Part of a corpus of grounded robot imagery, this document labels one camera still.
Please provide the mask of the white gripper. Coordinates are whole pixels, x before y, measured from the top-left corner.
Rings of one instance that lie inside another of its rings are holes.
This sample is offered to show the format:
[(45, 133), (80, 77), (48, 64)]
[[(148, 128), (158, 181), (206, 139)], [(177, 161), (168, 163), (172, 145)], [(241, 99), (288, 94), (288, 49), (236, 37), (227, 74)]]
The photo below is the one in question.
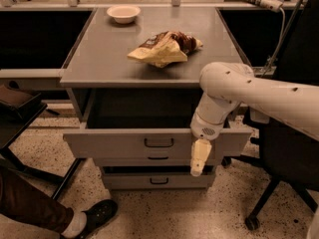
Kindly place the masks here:
[(195, 113), (190, 129), (197, 139), (191, 146), (190, 174), (201, 176), (212, 149), (209, 140), (216, 139), (223, 129), (225, 117), (221, 114)]

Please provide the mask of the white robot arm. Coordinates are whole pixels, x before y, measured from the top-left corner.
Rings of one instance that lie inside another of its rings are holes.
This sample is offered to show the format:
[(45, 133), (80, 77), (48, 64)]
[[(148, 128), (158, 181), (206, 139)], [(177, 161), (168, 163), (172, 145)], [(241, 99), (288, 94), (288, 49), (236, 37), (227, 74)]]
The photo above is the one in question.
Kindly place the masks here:
[(313, 212), (318, 204), (309, 192), (319, 180), (319, 89), (256, 78), (245, 64), (214, 62), (200, 72), (202, 97), (190, 128), (196, 138), (191, 147), (190, 174), (201, 175), (212, 142), (219, 137), (228, 115), (240, 104), (250, 107), (256, 122), (259, 156), (240, 155), (239, 160), (262, 167), (271, 181), (252, 212), (245, 218), (248, 229), (259, 227), (257, 215), (279, 182), (285, 181)]

